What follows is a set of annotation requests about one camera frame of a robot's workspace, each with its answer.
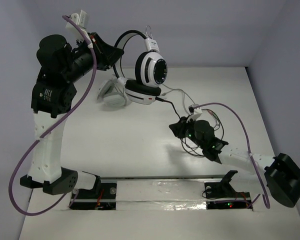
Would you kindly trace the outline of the black white headphones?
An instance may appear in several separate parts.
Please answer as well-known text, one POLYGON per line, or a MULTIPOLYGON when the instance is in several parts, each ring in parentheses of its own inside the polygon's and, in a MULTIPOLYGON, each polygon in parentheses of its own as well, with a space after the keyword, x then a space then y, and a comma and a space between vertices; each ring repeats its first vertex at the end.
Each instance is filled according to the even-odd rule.
POLYGON ((160 54, 160 49, 152 34, 131 29, 119 36, 114 47, 124 50, 128 41, 140 36, 145 44, 146 51, 141 53, 134 67, 134 79, 125 77, 122 70, 122 57, 113 66, 113 71, 118 80, 123 82, 123 90, 127 98, 134 103, 150 105, 161 95, 160 86, 166 81, 168 66, 160 54))

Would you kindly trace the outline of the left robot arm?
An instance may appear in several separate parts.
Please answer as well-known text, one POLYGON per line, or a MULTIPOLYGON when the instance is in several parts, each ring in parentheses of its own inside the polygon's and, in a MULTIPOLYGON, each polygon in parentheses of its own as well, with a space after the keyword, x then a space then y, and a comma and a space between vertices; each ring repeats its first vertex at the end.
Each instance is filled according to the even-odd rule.
POLYGON ((88 37, 93 43, 92 49, 85 42, 72 48, 59 34, 46 36, 39 43, 36 57, 41 68, 31 95, 38 144, 28 174, 20 179, 23 187, 41 188, 50 195, 66 194, 74 188, 83 189, 90 197, 101 193, 99 176, 61 166, 65 116, 74 110, 75 82, 92 70, 94 63, 98 70, 106 71, 124 54, 95 32, 88 37))

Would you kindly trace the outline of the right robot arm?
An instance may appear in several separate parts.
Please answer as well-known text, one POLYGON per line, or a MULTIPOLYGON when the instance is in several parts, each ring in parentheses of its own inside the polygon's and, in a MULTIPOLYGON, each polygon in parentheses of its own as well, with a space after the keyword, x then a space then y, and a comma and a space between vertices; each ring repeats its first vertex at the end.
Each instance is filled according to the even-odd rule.
POLYGON ((176 138, 193 142, 206 159, 232 167, 219 182, 205 185, 207 198, 234 198, 248 192, 271 196, 288 208, 300 199, 300 168, 289 155, 267 156, 241 150, 216 137, 206 120, 182 117, 169 129, 176 138))

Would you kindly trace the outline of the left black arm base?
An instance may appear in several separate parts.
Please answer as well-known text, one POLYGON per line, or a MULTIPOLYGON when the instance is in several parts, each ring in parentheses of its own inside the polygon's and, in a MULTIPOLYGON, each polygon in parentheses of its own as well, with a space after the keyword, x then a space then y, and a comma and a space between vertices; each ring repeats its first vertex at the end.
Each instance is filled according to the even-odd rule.
POLYGON ((101 183, 98 193, 90 190, 80 189, 77 193, 72 193, 70 197, 71 210, 116 210, 117 184, 115 182, 101 183))

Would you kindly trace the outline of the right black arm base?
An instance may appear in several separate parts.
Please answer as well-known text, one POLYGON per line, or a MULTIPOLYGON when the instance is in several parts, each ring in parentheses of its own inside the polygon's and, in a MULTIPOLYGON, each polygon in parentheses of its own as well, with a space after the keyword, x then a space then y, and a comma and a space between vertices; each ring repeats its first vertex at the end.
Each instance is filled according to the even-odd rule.
POLYGON ((235 191, 231 180, 237 170, 230 170, 220 181, 206 182, 201 196, 207 210, 253 209, 249 192, 235 191))

